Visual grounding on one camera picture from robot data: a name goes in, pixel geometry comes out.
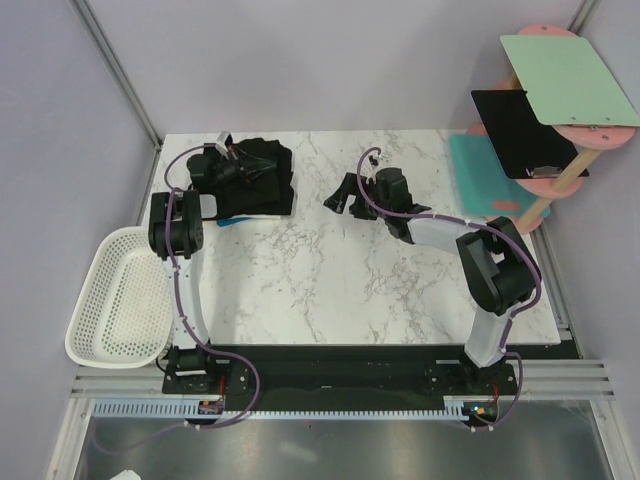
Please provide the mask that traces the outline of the black printed t shirt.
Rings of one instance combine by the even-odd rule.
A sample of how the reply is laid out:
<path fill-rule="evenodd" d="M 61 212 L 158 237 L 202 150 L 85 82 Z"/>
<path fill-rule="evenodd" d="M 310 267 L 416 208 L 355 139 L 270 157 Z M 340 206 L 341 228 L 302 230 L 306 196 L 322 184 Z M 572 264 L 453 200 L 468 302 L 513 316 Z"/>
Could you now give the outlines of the black printed t shirt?
<path fill-rule="evenodd" d="M 292 151 L 277 140 L 208 143 L 188 161 L 188 170 L 192 186 L 221 204 L 257 208 L 294 198 Z"/>

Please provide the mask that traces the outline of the black t shirt stack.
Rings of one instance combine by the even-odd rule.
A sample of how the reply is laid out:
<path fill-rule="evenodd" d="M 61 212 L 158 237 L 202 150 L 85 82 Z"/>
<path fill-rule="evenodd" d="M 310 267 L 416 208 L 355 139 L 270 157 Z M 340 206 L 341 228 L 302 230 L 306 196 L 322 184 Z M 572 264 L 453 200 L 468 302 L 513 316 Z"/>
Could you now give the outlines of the black t shirt stack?
<path fill-rule="evenodd" d="M 226 184 L 195 186 L 201 199 L 216 201 L 216 213 L 202 209 L 205 220 L 226 221 L 237 217 L 290 216 L 293 212 L 295 190 L 291 171 L 263 172 L 256 178 L 236 177 Z"/>

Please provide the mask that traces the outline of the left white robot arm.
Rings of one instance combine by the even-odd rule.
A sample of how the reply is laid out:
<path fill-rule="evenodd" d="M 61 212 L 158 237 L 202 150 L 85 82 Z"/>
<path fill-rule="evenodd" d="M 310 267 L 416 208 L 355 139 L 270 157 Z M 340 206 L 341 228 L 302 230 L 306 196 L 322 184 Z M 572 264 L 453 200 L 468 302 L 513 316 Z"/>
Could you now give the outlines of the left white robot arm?
<path fill-rule="evenodd" d="M 204 222 L 289 214 L 294 190 L 289 152 L 280 160 L 237 144 L 204 144 L 176 157 L 181 159 L 186 160 L 189 182 L 181 187 L 170 180 L 176 164 L 171 161 L 164 174 L 167 190 L 151 197 L 148 239 L 171 282 L 172 348 L 186 352 L 210 341 L 199 291 Z"/>

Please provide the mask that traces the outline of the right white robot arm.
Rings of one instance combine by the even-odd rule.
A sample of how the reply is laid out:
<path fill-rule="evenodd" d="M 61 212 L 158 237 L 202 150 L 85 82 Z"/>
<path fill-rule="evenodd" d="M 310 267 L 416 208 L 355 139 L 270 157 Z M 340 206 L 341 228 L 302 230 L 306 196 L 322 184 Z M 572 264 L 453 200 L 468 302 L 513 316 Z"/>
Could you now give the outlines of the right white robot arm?
<path fill-rule="evenodd" d="M 360 220 L 381 219 L 394 238 L 459 258 L 476 310 L 457 377 L 469 393 L 489 387 L 491 366 L 504 358 L 513 317 L 540 294 L 539 267 L 511 219 L 480 224 L 436 214 L 413 200 L 399 168 L 385 168 L 374 179 L 347 173 L 324 206 L 337 214 L 348 210 Z"/>

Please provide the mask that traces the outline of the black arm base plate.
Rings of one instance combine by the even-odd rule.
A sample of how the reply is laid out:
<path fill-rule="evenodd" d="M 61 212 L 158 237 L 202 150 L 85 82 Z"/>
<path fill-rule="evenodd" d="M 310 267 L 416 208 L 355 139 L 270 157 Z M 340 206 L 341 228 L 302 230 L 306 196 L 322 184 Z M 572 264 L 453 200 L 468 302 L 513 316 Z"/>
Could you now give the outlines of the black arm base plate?
<path fill-rule="evenodd" d="M 516 392 L 506 360 L 477 367 L 453 346 L 222 345 L 172 348 L 166 356 L 165 394 L 221 394 L 262 400 L 277 394 L 363 392 L 419 398 L 498 396 Z"/>

